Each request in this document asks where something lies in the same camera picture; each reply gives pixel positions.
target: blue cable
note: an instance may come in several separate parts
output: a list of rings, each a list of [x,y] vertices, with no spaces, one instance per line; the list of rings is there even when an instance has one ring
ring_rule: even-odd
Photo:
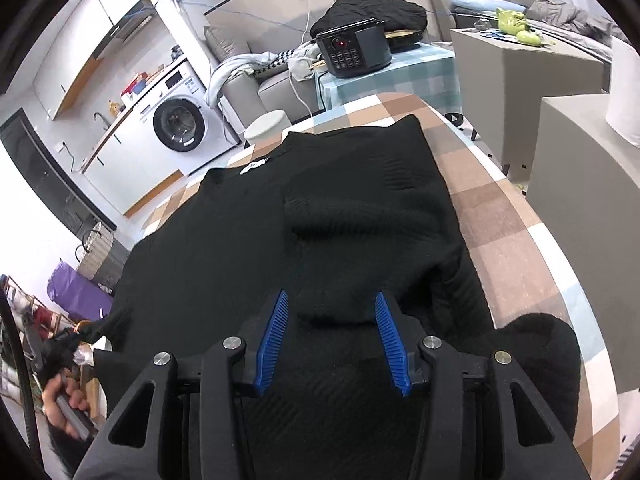
[[[250,18],[255,18],[256,20],[261,20],[262,22],[272,23],[273,25],[282,25],[283,27],[290,28],[291,30],[295,30],[297,32],[306,32],[306,30],[302,30],[301,28],[291,27],[291,25],[287,25],[287,23],[274,22],[273,20],[267,20],[266,18],[261,18],[260,16],[256,16],[255,14],[251,14],[249,12],[240,12],[238,10],[227,10],[227,9],[222,9],[221,7],[216,7],[209,4],[201,4],[198,2],[181,1],[181,3],[183,5],[195,5],[195,6],[207,7],[207,9],[211,9],[211,10],[221,10],[222,12],[229,12],[230,14],[240,14],[241,16],[249,16]],[[433,10],[427,10],[427,9],[424,9],[424,10],[430,14],[435,14],[436,16],[453,16],[452,12],[434,12]],[[137,14],[141,14],[147,11],[148,9],[138,10],[133,14],[126,14],[125,16],[123,16],[123,18],[132,18]]]

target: black sweater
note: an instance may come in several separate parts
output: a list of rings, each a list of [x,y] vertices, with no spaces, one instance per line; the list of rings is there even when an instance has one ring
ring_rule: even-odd
[[[289,294],[273,384],[244,400],[257,477],[407,478],[424,407],[390,380],[374,295],[396,297],[458,349],[512,351],[572,434],[580,357],[572,330],[527,316],[501,331],[420,124],[289,134],[264,165],[211,170],[132,251],[108,318],[114,350],[200,354],[238,333],[267,294]],[[565,359],[549,367],[551,350]],[[97,364],[117,403],[131,378]]]

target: blue checkered tablecloth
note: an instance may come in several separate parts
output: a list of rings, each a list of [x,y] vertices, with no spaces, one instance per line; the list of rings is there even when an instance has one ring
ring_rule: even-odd
[[[462,111],[455,54],[439,46],[419,43],[393,54],[391,64],[367,75],[340,79],[316,74],[318,105],[325,110],[380,92],[417,95],[441,114]]]

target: white label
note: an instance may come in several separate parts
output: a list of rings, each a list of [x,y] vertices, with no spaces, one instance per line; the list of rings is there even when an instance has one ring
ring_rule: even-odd
[[[240,174],[243,175],[247,171],[252,170],[253,168],[258,168],[259,166],[267,162],[267,160],[269,160],[268,156],[266,156],[265,158],[261,158],[260,160],[254,160],[253,162],[249,162],[244,168],[242,168],[242,171],[240,172]]]

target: human hand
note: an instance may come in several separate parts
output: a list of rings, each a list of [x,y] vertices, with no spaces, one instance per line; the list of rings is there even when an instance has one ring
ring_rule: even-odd
[[[89,409],[89,402],[84,398],[84,393],[80,390],[78,383],[71,378],[71,372],[64,368],[59,374],[53,376],[42,391],[42,403],[44,405],[44,413],[47,420],[60,430],[63,430],[69,436],[80,439],[80,435],[76,429],[66,420],[60,407],[56,403],[56,399],[62,392],[64,382],[64,391],[69,396],[69,406],[85,412]]]

